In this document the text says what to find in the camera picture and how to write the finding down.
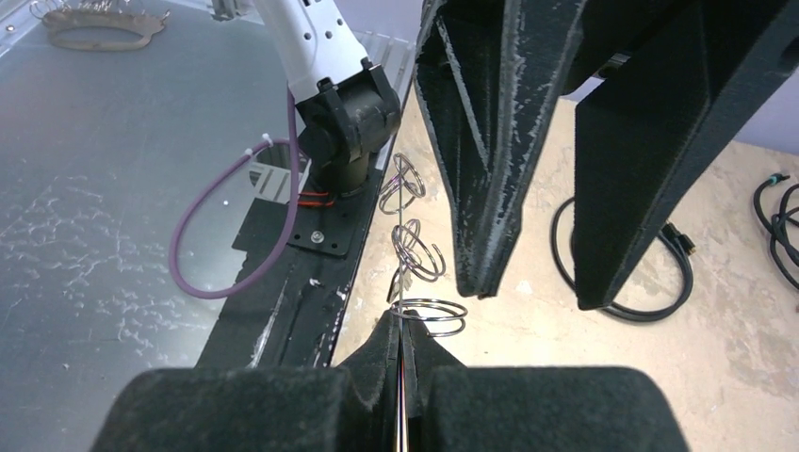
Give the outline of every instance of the coiled black cable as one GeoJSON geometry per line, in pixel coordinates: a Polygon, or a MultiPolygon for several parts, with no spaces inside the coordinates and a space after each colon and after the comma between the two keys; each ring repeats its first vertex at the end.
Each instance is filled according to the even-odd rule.
{"type": "MultiPolygon", "coordinates": [[[[563,278],[573,291],[576,291],[577,286],[575,285],[575,281],[571,275],[569,275],[568,271],[566,271],[566,267],[561,259],[561,253],[558,251],[558,225],[561,222],[563,211],[572,203],[574,203],[574,198],[569,198],[555,211],[555,216],[552,217],[552,224],[549,228],[549,247],[552,250],[552,257],[555,259],[555,266],[558,268],[558,273],[561,274],[561,278],[563,278]]],[[[688,256],[695,252],[695,245],[687,235],[681,233],[672,223],[666,223],[666,225],[663,226],[658,234],[658,239],[663,242],[663,245],[665,245],[675,257],[679,270],[682,273],[682,290],[677,300],[671,306],[656,311],[638,311],[622,306],[614,301],[610,306],[602,309],[603,313],[632,323],[652,323],[672,315],[680,306],[688,301],[693,291],[693,269],[691,268],[691,262],[689,262],[688,256]]]]}
{"type": "Polygon", "coordinates": [[[799,221],[791,218],[794,214],[799,212],[799,207],[794,207],[791,210],[788,209],[788,201],[791,198],[791,195],[794,191],[799,190],[799,184],[795,184],[785,190],[785,193],[782,195],[782,200],[779,202],[779,211],[772,215],[771,220],[767,219],[765,214],[763,213],[763,205],[760,202],[760,197],[763,194],[763,190],[769,186],[776,186],[784,181],[787,181],[791,177],[785,174],[772,174],[771,177],[765,180],[758,189],[755,190],[755,194],[752,197],[752,204],[755,205],[755,213],[758,215],[758,219],[760,223],[762,223],[763,227],[766,228],[766,231],[769,233],[769,252],[772,255],[772,259],[774,260],[776,267],[779,269],[782,276],[788,280],[793,287],[799,290],[799,281],[791,275],[788,269],[785,267],[785,263],[782,262],[782,258],[779,257],[779,254],[776,252],[776,244],[780,244],[785,252],[788,254],[789,259],[793,262],[793,264],[799,267],[799,250],[793,246],[791,240],[788,238],[788,224],[791,224],[795,227],[799,227],[799,221]]]}

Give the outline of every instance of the screw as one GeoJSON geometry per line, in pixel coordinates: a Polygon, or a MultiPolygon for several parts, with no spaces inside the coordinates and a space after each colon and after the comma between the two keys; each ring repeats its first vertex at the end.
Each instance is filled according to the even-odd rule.
{"type": "Polygon", "coordinates": [[[322,231],[314,231],[311,234],[311,241],[314,243],[324,242],[324,234],[322,233],[322,231]]]}

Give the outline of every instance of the gray metal surface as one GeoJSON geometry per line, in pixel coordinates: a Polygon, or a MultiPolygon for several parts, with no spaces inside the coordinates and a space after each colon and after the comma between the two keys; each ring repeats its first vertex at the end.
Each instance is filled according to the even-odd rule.
{"type": "MultiPolygon", "coordinates": [[[[85,450],[136,374],[192,366],[221,308],[167,271],[172,227],[263,132],[284,136],[285,79],[262,25],[171,8],[129,53],[52,47],[37,26],[0,57],[0,450],[85,450]]],[[[363,37],[404,98],[413,46],[363,37]]],[[[206,204],[181,262],[235,279],[246,171],[206,204]]]]}

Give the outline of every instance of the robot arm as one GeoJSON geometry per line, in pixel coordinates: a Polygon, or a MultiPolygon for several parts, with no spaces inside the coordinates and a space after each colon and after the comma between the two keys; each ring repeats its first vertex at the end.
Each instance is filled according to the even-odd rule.
{"type": "Polygon", "coordinates": [[[311,177],[336,194],[358,190],[368,156],[400,127],[400,100],[334,0],[255,0],[277,42],[305,122],[300,146],[311,177]]]}

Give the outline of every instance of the purple cable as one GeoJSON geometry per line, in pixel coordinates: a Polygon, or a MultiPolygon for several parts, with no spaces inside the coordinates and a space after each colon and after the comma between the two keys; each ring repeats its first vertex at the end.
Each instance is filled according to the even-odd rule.
{"type": "Polygon", "coordinates": [[[186,279],[183,278],[183,275],[180,274],[180,268],[178,268],[177,265],[177,252],[180,248],[180,240],[183,238],[183,233],[186,231],[186,226],[188,225],[188,221],[191,219],[191,216],[194,215],[194,212],[196,212],[197,209],[203,205],[203,203],[208,199],[208,196],[225,180],[227,180],[227,178],[241,169],[241,167],[244,166],[244,164],[247,163],[251,158],[255,158],[256,155],[271,147],[272,143],[264,141],[258,143],[257,147],[253,150],[253,155],[242,155],[239,157],[236,163],[233,164],[233,166],[227,169],[219,177],[214,179],[214,181],[211,182],[211,184],[209,184],[203,190],[203,192],[200,193],[197,199],[195,199],[194,202],[188,207],[183,216],[180,217],[180,221],[178,221],[177,226],[172,233],[172,239],[170,243],[170,274],[175,283],[177,283],[178,287],[180,287],[181,290],[187,294],[197,297],[198,299],[225,299],[237,294],[261,279],[261,277],[263,277],[267,271],[269,271],[274,263],[277,262],[277,259],[283,253],[283,250],[285,250],[285,245],[288,243],[288,237],[291,235],[291,231],[294,229],[294,221],[297,219],[297,205],[298,201],[300,200],[300,144],[297,142],[297,119],[294,113],[294,96],[291,94],[290,90],[288,90],[287,94],[287,104],[288,140],[274,140],[274,144],[288,144],[289,154],[291,155],[291,158],[289,159],[291,177],[288,191],[288,213],[285,216],[285,223],[283,223],[283,230],[280,232],[280,237],[277,239],[277,244],[275,244],[272,252],[269,254],[269,256],[267,256],[267,259],[264,261],[264,263],[256,268],[250,276],[245,278],[243,281],[234,284],[232,287],[214,292],[206,292],[193,287],[186,281],[186,279]]]}

